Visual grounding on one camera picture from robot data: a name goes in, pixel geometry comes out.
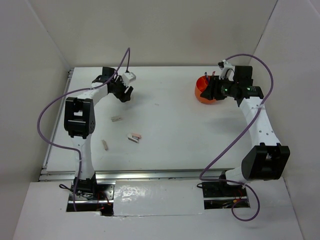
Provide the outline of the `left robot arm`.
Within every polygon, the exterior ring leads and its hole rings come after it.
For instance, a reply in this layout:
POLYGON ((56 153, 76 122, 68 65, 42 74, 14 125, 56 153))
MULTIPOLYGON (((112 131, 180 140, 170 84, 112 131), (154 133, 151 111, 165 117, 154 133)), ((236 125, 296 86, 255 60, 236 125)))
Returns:
POLYGON ((64 129, 76 149, 72 192, 92 200, 98 196, 96 172, 92 163, 91 138, 96 128, 95 105, 108 94, 122 103, 131 100, 130 83, 136 75, 129 70, 118 75, 112 67, 103 67, 102 74, 94 79, 88 90, 77 97, 68 97, 64 107, 64 129))

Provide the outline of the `beige small eraser stick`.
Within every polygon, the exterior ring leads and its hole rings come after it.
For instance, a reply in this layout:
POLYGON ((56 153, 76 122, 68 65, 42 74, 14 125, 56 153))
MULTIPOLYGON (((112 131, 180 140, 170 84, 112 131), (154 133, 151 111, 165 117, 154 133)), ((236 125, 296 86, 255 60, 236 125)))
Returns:
POLYGON ((107 142, 103 139, 102 141, 102 144, 103 144, 103 148, 105 151, 107 151, 109 148, 108 148, 108 145, 107 145, 107 142))

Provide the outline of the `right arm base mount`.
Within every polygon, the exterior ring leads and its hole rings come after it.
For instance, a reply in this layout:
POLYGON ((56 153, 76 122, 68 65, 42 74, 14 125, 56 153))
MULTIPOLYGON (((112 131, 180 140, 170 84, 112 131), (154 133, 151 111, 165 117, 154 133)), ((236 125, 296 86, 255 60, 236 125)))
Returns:
POLYGON ((241 185, 229 185, 223 181, 202 181, 196 185, 202 190, 205 210, 249 208, 247 191, 241 185))

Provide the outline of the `blue pen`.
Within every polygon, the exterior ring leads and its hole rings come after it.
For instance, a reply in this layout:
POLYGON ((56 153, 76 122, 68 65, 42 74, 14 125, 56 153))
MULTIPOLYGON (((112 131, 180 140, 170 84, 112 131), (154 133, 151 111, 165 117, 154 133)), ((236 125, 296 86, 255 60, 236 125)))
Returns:
POLYGON ((204 76, 205 76, 205 79, 206 79, 207 83, 209 83, 209 82, 210 82, 210 78, 209 78, 209 76, 208 76, 208 73, 205 72, 205 73, 204 73, 204 76))

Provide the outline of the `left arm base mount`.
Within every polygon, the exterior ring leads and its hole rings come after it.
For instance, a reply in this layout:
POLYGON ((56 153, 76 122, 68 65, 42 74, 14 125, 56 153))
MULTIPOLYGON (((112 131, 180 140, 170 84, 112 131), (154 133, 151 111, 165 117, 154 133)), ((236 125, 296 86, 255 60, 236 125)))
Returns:
POLYGON ((78 191, 73 196, 73 185, 66 186, 59 184, 59 188, 68 191, 66 212, 98 212, 102 216, 111 217, 114 215, 115 182, 101 183, 97 185, 97 192, 84 193, 78 191))

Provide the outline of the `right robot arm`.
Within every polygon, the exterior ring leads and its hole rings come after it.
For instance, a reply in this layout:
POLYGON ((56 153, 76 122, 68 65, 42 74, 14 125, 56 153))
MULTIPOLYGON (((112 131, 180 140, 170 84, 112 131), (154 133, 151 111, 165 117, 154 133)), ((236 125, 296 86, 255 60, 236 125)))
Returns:
POLYGON ((251 66, 232 66, 227 61, 218 63, 220 75, 211 76, 201 97, 222 101, 233 98, 242 111, 251 139, 251 150, 239 167, 227 170, 219 177, 218 190, 230 196, 236 185, 252 181, 278 180, 290 156, 288 146, 281 144, 264 107, 264 94, 253 84, 251 66))

